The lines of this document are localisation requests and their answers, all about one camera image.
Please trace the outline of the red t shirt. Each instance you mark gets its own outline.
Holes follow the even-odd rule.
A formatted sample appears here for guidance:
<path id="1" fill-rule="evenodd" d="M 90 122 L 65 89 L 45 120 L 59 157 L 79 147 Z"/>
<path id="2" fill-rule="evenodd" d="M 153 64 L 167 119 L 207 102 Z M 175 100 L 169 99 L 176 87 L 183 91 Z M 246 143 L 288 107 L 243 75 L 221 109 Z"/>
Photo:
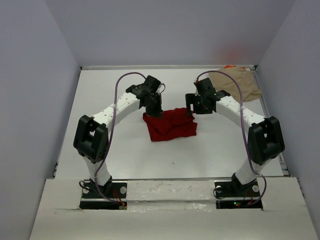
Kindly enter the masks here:
<path id="1" fill-rule="evenodd" d="M 187 115 L 185 107 L 166 110 L 162 117 L 149 116 L 143 113 L 152 142 L 170 141 L 177 138 L 187 138 L 197 135 L 197 123 L 193 115 Z"/>

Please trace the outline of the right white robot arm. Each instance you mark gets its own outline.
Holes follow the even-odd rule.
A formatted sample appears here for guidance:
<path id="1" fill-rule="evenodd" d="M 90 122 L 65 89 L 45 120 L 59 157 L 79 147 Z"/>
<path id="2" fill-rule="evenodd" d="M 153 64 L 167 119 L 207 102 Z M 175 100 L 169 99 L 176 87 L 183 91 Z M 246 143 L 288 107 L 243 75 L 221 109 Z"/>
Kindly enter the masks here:
<path id="1" fill-rule="evenodd" d="M 280 122 L 274 116 L 249 110 L 225 90 L 217 91 L 209 78 L 197 80 L 194 85 L 196 92 L 185 96 L 188 115 L 218 113 L 241 128 L 247 158 L 222 189 L 242 196 L 270 160 L 285 150 Z"/>

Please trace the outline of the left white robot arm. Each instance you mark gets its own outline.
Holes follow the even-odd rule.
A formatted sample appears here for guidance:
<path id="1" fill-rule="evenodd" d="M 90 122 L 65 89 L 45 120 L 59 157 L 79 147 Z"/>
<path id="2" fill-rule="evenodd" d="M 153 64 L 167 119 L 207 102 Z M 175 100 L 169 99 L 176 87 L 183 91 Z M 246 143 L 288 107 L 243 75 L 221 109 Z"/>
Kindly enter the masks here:
<path id="1" fill-rule="evenodd" d="M 91 188 L 101 198 L 106 199 L 112 189 L 113 179 L 106 159 L 115 126 L 141 108 L 145 108 L 146 114 L 151 117 L 162 116 L 160 88 L 165 84 L 150 75 L 143 79 L 143 83 L 129 86 L 122 96 L 118 96 L 120 81 L 116 81 L 113 103 L 93 116 L 83 115 L 78 120 L 73 147 L 87 165 Z"/>

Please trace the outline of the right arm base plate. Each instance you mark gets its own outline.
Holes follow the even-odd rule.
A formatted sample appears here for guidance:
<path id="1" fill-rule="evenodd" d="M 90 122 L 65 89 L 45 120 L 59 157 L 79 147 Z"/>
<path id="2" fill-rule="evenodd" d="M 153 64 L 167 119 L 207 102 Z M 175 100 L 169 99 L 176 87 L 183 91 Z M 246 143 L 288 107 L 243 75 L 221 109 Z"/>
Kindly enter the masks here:
<path id="1" fill-rule="evenodd" d="M 216 181 L 212 191 L 216 199 L 215 205 L 218 210 L 232 209 L 263 209 L 260 199 L 260 188 L 258 181 L 255 180 L 239 191 L 230 188 L 230 181 Z"/>

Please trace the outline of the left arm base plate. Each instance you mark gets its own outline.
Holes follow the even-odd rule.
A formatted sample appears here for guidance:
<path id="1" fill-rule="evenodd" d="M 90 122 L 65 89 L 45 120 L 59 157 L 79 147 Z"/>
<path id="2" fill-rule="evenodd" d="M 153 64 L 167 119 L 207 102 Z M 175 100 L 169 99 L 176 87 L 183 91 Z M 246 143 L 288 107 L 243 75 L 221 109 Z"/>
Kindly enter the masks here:
<path id="1" fill-rule="evenodd" d="M 81 197 L 79 208 L 82 210 L 126 210 L 127 190 L 126 181 L 114 181 L 110 190 L 101 189 L 101 195 L 95 184 L 89 180 L 79 181 L 81 187 Z"/>

